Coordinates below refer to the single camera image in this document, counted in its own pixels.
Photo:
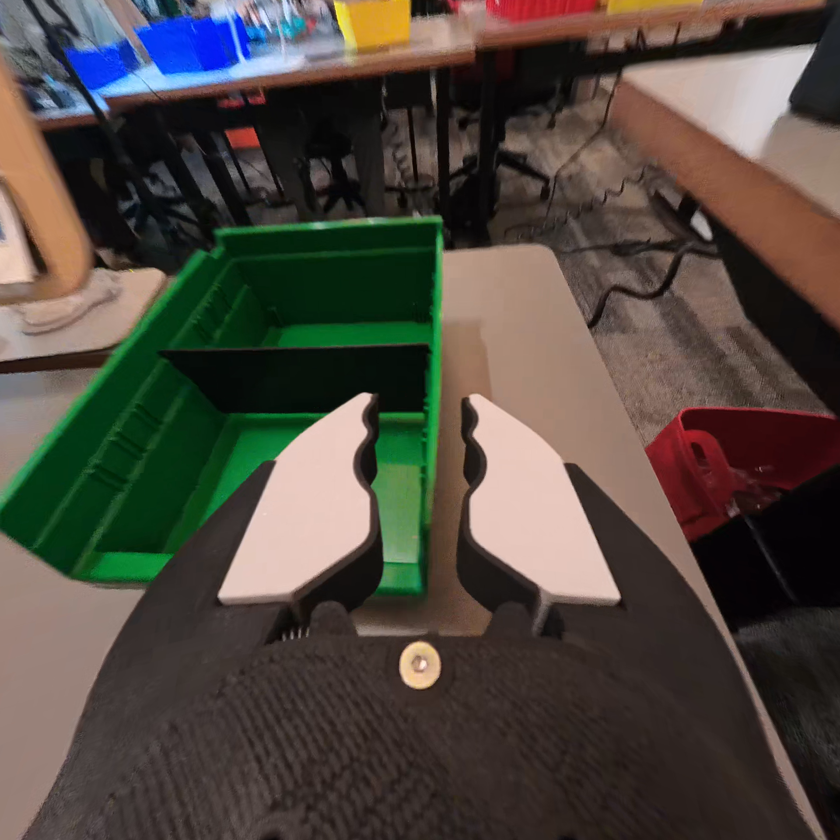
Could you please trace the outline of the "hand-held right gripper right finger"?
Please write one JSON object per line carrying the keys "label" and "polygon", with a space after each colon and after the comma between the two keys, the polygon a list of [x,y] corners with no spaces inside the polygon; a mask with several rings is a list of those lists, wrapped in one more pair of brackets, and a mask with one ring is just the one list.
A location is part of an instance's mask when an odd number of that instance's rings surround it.
{"label": "hand-held right gripper right finger", "polygon": [[465,444],[457,575],[494,613],[524,608],[540,633],[556,605],[616,607],[622,595],[564,459],[480,394],[461,403]]}

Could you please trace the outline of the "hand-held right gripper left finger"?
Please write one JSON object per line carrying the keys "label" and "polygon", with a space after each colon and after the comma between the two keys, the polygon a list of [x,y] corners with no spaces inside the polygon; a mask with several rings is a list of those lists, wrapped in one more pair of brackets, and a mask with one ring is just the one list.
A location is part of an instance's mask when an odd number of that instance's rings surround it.
{"label": "hand-held right gripper left finger", "polygon": [[378,396],[362,392],[280,452],[217,593],[223,605],[351,612],[372,596],[384,569],[378,433]]}

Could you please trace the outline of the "green storage bin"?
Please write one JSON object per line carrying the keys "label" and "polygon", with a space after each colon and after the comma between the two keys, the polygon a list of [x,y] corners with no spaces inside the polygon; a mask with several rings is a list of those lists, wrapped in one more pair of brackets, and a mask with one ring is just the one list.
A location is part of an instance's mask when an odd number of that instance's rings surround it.
{"label": "green storage bin", "polygon": [[437,399],[379,407],[378,596],[427,592],[442,394],[438,217],[230,228],[199,251],[2,492],[2,533],[59,573],[147,585],[325,414],[225,414],[160,350],[427,343]]}

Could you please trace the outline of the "black bin divider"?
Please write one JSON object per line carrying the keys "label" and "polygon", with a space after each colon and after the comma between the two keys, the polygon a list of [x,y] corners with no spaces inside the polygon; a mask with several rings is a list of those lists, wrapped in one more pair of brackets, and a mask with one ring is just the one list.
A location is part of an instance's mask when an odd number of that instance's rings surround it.
{"label": "black bin divider", "polygon": [[326,414],[361,393],[385,413],[420,413],[439,372],[427,343],[160,350],[221,413]]}

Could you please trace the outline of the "red plastic basket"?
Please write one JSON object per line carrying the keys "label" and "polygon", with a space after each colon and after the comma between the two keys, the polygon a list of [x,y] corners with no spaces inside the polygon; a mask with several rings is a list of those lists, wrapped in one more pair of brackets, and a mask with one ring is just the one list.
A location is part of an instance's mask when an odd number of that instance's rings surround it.
{"label": "red plastic basket", "polygon": [[763,408],[690,407],[646,447],[688,543],[731,517],[738,494],[795,490],[838,465],[834,416]]}

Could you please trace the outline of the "white board stand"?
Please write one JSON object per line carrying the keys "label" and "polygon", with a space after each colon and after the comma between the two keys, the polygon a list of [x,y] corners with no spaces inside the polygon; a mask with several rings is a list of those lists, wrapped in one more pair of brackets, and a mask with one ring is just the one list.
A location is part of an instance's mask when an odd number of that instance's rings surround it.
{"label": "white board stand", "polygon": [[95,269],[68,296],[3,306],[1,373],[100,366],[169,283],[155,268]]}

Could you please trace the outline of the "instruction sheet on clipboard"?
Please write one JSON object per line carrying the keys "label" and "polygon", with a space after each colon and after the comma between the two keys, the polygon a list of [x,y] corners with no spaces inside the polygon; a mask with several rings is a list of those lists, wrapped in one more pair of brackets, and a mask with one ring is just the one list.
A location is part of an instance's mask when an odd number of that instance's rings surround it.
{"label": "instruction sheet on clipboard", "polygon": [[5,61],[1,62],[1,179],[27,230],[36,276],[2,306],[63,298],[81,289],[93,268],[93,251],[42,132]]}

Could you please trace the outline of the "grey wood-edged table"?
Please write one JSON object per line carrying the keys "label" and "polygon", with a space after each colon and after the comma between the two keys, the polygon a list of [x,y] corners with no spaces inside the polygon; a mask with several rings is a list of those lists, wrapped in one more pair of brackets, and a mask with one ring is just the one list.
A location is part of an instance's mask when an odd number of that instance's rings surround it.
{"label": "grey wood-edged table", "polygon": [[489,17],[480,3],[456,15],[414,20],[404,45],[361,53],[343,47],[326,56],[270,55],[225,70],[163,76],[147,68],[103,92],[108,114],[146,103],[162,104],[195,98],[221,98],[233,93],[294,88],[343,79],[384,77],[421,70],[471,65],[477,53],[551,46],[566,41],[668,25],[690,27],[754,18],[803,15],[823,8],[820,1],[705,2],[649,8],[624,14],[592,12],[511,23]]}
{"label": "grey wood-edged table", "polygon": [[626,70],[612,124],[836,329],[838,126],[790,111],[812,45]]}

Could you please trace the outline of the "blue parts bin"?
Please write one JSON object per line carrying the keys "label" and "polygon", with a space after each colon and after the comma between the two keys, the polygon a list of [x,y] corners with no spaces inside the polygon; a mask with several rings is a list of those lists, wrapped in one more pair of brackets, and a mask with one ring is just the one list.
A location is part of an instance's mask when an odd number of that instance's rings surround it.
{"label": "blue parts bin", "polygon": [[105,88],[140,68],[140,58],[127,38],[99,47],[68,48],[66,56],[90,90]]}
{"label": "blue parts bin", "polygon": [[223,70],[252,57],[245,23],[236,12],[170,17],[134,32],[167,76]]}

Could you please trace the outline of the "small yellow parts bin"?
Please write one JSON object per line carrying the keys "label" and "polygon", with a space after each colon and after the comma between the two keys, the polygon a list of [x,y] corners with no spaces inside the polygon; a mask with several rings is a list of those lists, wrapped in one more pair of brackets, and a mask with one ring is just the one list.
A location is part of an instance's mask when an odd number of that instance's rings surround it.
{"label": "small yellow parts bin", "polygon": [[334,1],[347,49],[356,52],[406,46],[411,39],[411,1]]}

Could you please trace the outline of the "red parts bin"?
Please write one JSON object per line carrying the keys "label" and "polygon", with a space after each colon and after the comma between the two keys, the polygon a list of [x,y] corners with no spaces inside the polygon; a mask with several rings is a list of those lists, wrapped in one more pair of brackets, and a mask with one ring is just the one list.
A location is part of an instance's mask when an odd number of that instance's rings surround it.
{"label": "red parts bin", "polygon": [[527,23],[537,20],[590,14],[599,1],[486,1],[489,16],[508,23]]}

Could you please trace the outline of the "stack of yellow parts bins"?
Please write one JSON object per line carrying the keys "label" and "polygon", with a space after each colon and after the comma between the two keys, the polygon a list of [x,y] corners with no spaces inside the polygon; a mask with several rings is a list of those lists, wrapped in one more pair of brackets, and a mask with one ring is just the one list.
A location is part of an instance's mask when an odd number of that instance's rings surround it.
{"label": "stack of yellow parts bins", "polygon": [[604,9],[609,15],[634,14],[667,7],[699,6],[702,0],[638,0],[638,1],[605,1]]}

